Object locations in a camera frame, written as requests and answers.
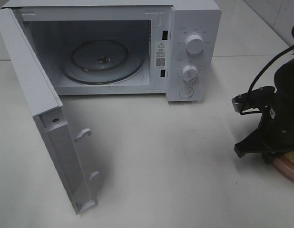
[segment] microwave control panel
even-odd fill
[[[221,11],[177,10],[174,13],[167,99],[202,100]]]

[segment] orange object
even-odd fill
[[[276,158],[273,161],[273,165],[283,174],[294,180],[294,151]]]

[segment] power dial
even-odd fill
[[[199,34],[191,34],[186,40],[186,50],[189,54],[199,54],[204,48],[204,38]]]
[[[198,77],[199,72],[194,65],[187,65],[182,69],[182,78],[184,81],[189,82]]]

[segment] black cable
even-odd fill
[[[292,28],[292,36],[294,38],[294,26]],[[277,56],[275,56],[270,62],[268,62],[268,64],[265,65],[265,67],[263,67],[263,69],[259,72],[259,74],[255,77],[255,79],[253,80],[253,82],[251,83],[248,91],[247,91],[247,96],[246,96],[246,99],[243,103],[243,106],[240,110],[240,115],[247,115],[247,114],[255,114],[255,113],[262,113],[260,111],[251,111],[251,112],[243,112],[244,111],[244,108],[250,98],[250,94],[253,90],[253,87],[255,86],[256,82],[258,81],[258,79],[261,77],[261,75],[277,60],[279,59],[281,56],[283,56],[284,54],[288,53],[289,51],[292,51],[294,49],[294,44],[292,46],[290,46],[289,48],[287,48],[286,50],[280,52]]]

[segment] robotic arm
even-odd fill
[[[264,161],[271,163],[275,157],[294,150],[294,59],[275,73],[276,92],[272,86],[253,90],[270,65],[293,49],[294,45],[275,56],[256,76],[248,92],[232,99],[235,111],[241,115],[262,114],[258,128],[235,144],[239,158],[247,153],[261,153]],[[259,111],[244,112],[256,108]]]

